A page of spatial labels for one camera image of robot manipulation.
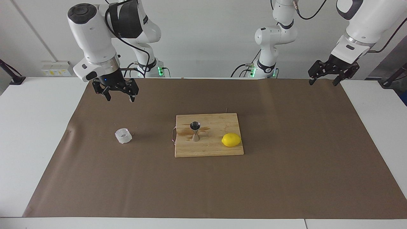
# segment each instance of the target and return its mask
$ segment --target table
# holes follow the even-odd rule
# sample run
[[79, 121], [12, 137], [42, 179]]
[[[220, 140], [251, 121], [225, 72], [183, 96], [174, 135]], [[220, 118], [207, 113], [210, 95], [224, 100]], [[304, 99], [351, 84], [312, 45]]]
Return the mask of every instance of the table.
[[[375, 81], [341, 83], [407, 196], [407, 107]], [[27, 78], [0, 96], [0, 217], [20, 217], [86, 87], [76, 78]], [[6, 228], [406, 228], [407, 220], [0, 218]]]

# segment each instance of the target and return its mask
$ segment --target white table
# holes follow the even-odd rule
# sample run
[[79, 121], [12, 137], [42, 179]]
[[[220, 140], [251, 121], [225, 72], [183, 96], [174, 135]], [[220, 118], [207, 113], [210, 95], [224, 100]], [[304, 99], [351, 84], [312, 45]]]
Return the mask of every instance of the white table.
[[[407, 196], [407, 107], [375, 81], [342, 86]], [[219, 220], [18, 218], [51, 159], [86, 87], [77, 78], [27, 78], [0, 96], [0, 229], [2, 228], [407, 228], [407, 220]]]

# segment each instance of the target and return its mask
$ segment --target yellow lemon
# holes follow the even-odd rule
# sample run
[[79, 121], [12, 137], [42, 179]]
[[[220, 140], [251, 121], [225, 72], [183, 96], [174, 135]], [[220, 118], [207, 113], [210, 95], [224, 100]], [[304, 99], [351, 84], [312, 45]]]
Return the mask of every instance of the yellow lemon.
[[237, 146], [242, 139], [235, 133], [227, 133], [222, 138], [222, 143], [227, 147]]

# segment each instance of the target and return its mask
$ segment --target blue object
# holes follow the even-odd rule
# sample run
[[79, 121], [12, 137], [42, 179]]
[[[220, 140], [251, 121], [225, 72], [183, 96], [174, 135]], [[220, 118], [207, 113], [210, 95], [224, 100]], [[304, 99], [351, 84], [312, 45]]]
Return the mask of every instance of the blue object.
[[407, 106], [407, 91], [400, 95], [400, 99]]

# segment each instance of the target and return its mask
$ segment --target metal ring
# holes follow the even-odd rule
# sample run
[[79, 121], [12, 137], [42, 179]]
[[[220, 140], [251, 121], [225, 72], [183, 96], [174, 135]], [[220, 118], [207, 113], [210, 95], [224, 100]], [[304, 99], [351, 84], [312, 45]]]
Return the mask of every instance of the metal ring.
[[177, 138], [177, 132], [175, 132], [175, 139], [174, 139], [174, 130], [176, 130], [177, 127], [175, 126], [174, 129], [171, 131], [171, 140], [173, 141], [174, 145], [175, 145], [175, 140]]

